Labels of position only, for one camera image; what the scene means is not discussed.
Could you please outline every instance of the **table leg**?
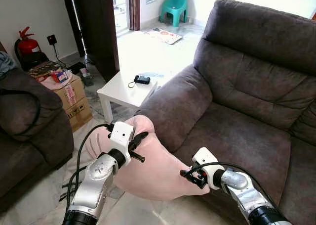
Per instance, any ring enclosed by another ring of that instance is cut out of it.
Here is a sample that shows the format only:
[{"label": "table leg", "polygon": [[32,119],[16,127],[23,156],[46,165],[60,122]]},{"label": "table leg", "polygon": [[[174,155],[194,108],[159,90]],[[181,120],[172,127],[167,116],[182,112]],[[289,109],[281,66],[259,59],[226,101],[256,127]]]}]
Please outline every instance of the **table leg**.
[{"label": "table leg", "polygon": [[110,101],[104,95],[99,94],[99,97],[100,97],[101,106],[102,106],[105,121],[107,123],[111,123],[113,120],[113,115],[112,115]]}]

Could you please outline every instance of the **teal plastic chair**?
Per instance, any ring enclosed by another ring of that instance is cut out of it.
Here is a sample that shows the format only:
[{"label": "teal plastic chair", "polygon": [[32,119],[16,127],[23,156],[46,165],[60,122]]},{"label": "teal plastic chair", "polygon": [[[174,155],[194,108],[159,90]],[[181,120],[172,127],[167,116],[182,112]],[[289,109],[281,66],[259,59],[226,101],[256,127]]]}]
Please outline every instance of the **teal plastic chair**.
[{"label": "teal plastic chair", "polygon": [[173,27],[178,27],[182,12],[184,12],[183,22],[185,23],[187,21],[187,7],[188,0],[165,0],[162,4],[162,10],[159,20],[163,22],[166,13],[170,13],[173,15]]}]

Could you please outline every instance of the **white side table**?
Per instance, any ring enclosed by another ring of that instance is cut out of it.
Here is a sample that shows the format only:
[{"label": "white side table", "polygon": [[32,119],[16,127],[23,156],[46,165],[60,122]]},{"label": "white side table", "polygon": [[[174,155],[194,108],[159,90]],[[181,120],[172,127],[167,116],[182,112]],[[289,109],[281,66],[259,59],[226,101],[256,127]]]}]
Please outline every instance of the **white side table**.
[{"label": "white side table", "polygon": [[153,79],[148,85],[135,84],[133,88],[129,88],[127,85],[133,79],[134,76],[127,79],[118,72],[104,87],[97,90],[106,122],[110,123],[113,120],[110,102],[138,109],[157,88],[157,81]]}]

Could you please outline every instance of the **dark gray sofa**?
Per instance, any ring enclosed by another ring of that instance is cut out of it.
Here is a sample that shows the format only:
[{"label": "dark gray sofa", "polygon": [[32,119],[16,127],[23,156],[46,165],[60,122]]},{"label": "dark gray sofa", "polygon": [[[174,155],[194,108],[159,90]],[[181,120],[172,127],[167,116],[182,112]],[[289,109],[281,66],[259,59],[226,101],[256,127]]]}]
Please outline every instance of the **dark gray sofa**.
[{"label": "dark gray sofa", "polygon": [[37,181],[71,158],[72,129],[57,94],[20,69],[0,79],[0,89],[25,90],[40,102],[37,111],[25,94],[0,95],[0,212],[7,210]]},{"label": "dark gray sofa", "polygon": [[[294,225],[316,224],[316,22],[215,2],[193,65],[136,114],[187,165],[200,147],[252,172]],[[203,196],[245,224],[223,191]]]}]

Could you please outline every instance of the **pink cloth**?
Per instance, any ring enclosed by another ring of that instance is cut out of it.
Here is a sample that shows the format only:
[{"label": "pink cloth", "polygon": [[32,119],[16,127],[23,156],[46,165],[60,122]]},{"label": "pink cloth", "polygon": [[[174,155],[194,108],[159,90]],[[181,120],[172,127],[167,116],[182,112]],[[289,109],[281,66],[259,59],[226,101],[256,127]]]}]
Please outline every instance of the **pink cloth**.
[{"label": "pink cloth", "polygon": [[[200,189],[179,175],[180,170],[188,170],[189,167],[164,148],[149,118],[137,115],[126,123],[136,128],[135,135],[149,133],[135,150],[146,160],[141,163],[132,158],[127,166],[122,167],[114,178],[117,187],[138,197],[157,201],[209,192],[207,185]],[[96,158],[101,152],[109,152],[109,133],[105,128],[98,128],[90,135],[85,146],[92,158]]]}]

